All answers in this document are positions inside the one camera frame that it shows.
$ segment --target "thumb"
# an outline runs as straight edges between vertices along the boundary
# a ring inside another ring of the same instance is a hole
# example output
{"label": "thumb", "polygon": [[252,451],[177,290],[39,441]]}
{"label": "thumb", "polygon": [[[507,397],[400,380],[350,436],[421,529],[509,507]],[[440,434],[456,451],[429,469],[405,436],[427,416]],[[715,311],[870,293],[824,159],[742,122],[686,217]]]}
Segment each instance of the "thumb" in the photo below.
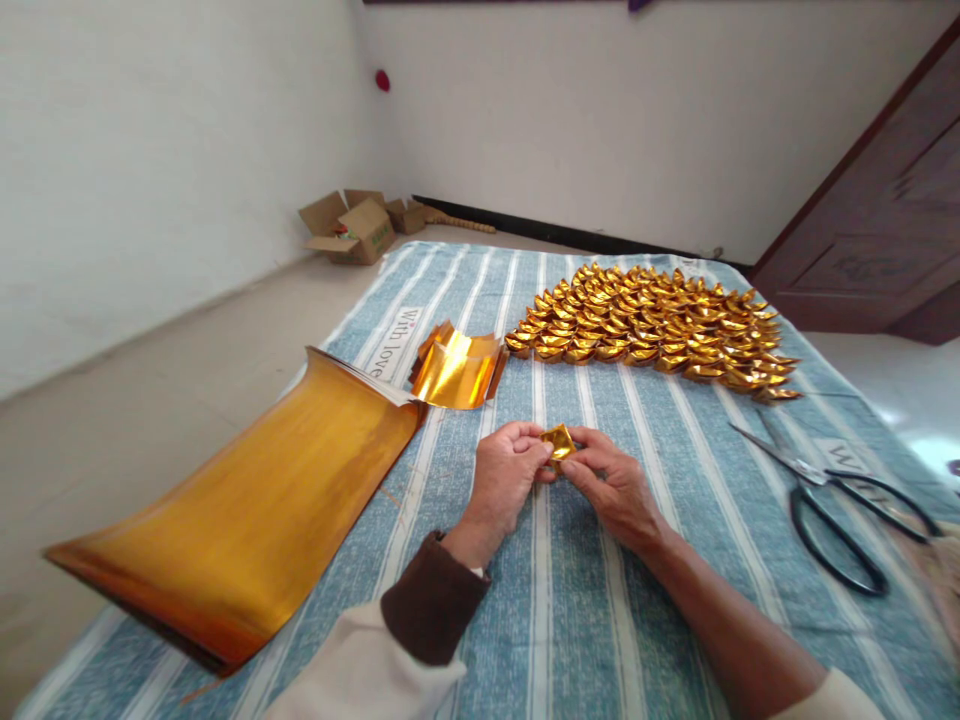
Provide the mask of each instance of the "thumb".
{"label": "thumb", "polygon": [[526,452],[520,453],[524,462],[534,470],[547,462],[551,455],[553,455],[553,443],[537,443]]}
{"label": "thumb", "polygon": [[563,476],[567,478],[567,480],[573,483],[573,486],[577,488],[577,490],[583,493],[583,496],[590,501],[591,505],[596,504],[596,501],[600,497],[603,483],[597,479],[593,470],[583,463],[578,463],[576,460],[564,460],[560,463],[560,472],[563,473]]}

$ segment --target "person's right hand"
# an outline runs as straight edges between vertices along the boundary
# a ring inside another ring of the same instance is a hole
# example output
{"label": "person's right hand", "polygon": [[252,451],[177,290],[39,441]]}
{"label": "person's right hand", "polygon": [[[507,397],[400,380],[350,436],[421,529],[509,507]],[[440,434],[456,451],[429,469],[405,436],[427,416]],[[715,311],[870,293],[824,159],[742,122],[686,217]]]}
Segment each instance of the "person's right hand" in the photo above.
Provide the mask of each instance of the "person's right hand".
{"label": "person's right hand", "polygon": [[[569,428],[584,446],[560,464],[563,475],[590,501],[603,526],[643,558],[672,532],[661,515],[643,468],[599,430]],[[597,477],[603,472],[606,480]]]}

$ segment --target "black scissors handle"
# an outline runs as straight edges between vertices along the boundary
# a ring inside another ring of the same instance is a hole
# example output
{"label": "black scissors handle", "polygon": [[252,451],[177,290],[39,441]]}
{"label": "black scissors handle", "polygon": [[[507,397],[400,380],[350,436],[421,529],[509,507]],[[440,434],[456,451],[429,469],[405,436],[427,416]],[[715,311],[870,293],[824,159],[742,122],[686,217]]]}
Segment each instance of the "black scissors handle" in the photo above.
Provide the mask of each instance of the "black scissors handle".
{"label": "black scissors handle", "polygon": [[[881,482],[876,478],[867,477],[866,475],[861,475],[859,473],[845,472],[842,470],[825,470],[824,472],[830,478],[829,483],[831,485],[836,485],[837,487],[839,487],[841,490],[843,490],[843,492],[845,492],[851,498],[856,500],[861,506],[863,506],[864,508],[872,512],[874,515],[879,517],[888,525],[891,525],[892,527],[902,532],[911,540],[915,540],[918,543],[926,544],[930,537],[943,536],[943,531],[933,521],[933,518],[927,515],[923,511],[923,508],[917,505],[916,501],[914,501],[913,498],[903,494],[902,492],[897,490],[895,487],[892,487],[891,485],[887,485],[887,483]],[[855,487],[843,482],[844,480],[855,480],[857,482],[873,485],[874,487],[879,488],[880,490],[883,490],[885,493],[897,498],[897,500],[899,500],[908,508],[910,508],[910,510],[912,510],[913,513],[918,518],[920,518],[920,521],[924,524],[924,526],[926,526],[927,533],[923,534],[921,532],[917,532],[912,527],[904,523],[902,520],[892,515],[889,511],[887,511],[886,508],[878,505],[873,500],[868,498],[866,495],[861,493]]]}
{"label": "black scissors handle", "polygon": [[[849,548],[850,552],[854,554],[857,560],[860,561],[860,567],[862,567],[867,575],[870,577],[870,581],[873,585],[865,585],[854,577],[847,575],[843,570],[834,565],[824,554],[823,550],[820,549],[820,546],[817,545],[816,541],[813,539],[813,536],[810,535],[810,531],[807,529],[806,520],[803,516],[803,506],[804,504],[809,505],[813,511],[823,520],[824,524],[830,528],[831,532],[836,535],[840,540],[843,541],[843,544]],[[806,546],[807,550],[810,551],[810,554],[816,558],[824,569],[827,570],[831,575],[833,575],[837,580],[842,582],[851,590],[854,590],[864,595],[871,595],[874,597],[882,597],[890,591],[890,584],[887,582],[887,576],[883,574],[883,571],[880,567],[873,561],[862,547],[854,540],[850,535],[844,530],[840,524],[833,518],[833,516],[828,513],[824,507],[817,502],[817,499],[813,496],[813,493],[810,492],[803,484],[797,485],[790,492],[790,517],[793,519],[793,526],[797,529],[797,534],[800,536],[800,540]]]}

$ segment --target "finger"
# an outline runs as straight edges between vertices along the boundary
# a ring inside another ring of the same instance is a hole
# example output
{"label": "finger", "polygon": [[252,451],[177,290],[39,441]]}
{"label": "finger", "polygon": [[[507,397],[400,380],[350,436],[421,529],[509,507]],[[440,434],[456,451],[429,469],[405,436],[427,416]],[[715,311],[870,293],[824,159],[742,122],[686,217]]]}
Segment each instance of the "finger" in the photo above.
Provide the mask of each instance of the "finger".
{"label": "finger", "polygon": [[567,429],[570,430],[570,437],[574,439],[574,442],[578,442],[581,445],[595,448],[606,448],[608,450],[617,449],[617,446],[613,444],[613,440],[608,438],[599,430],[585,427],[572,427]]}
{"label": "finger", "polygon": [[533,475],[533,481],[549,485],[550,483],[557,481],[557,474],[551,467],[544,466],[537,468],[537,472],[535,472]]}
{"label": "finger", "polygon": [[620,453],[616,448],[614,448],[614,451],[610,451],[606,448],[589,447],[583,450],[577,450],[569,459],[576,460],[581,465],[586,465],[592,470],[607,471],[613,467],[619,455]]}
{"label": "finger", "polygon": [[593,470],[576,460],[564,460],[560,463],[560,472],[573,483],[577,490],[583,493],[583,496],[590,501],[591,505],[597,504],[600,493],[603,492],[605,486],[593,474]]}
{"label": "finger", "polygon": [[553,443],[543,442],[534,445],[526,452],[520,453],[520,457],[524,459],[531,470],[536,470],[546,463],[551,455],[553,455]]}
{"label": "finger", "polygon": [[540,437],[543,434],[543,428],[536,423],[521,422],[515,420],[504,425],[493,433],[497,437],[503,437],[511,442],[519,440],[521,437]]}
{"label": "finger", "polygon": [[519,455],[520,453],[526,452],[527,450],[532,448],[534,445],[541,445],[541,444],[543,444],[543,440],[541,440],[540,438],[524,435],[520,439],[513,441],[513,451]]}

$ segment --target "tiled floor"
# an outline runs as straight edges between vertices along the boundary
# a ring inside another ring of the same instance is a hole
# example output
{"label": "tiled floor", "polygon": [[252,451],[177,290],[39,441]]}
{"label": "tiled floor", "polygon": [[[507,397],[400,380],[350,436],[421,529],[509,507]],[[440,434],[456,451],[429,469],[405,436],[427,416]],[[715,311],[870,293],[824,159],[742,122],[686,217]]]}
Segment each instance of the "tiled floor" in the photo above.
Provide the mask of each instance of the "tiled floor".
{"label": "tiled floor", "polygon": [[[568,252],[451,228],[418,239]],[[40,548],[155,500],[249,425],[377,270],[305,261],[0,406],[0,717],[103,605]],[[934,466],[960,457],[960,343],[811,339]]]}

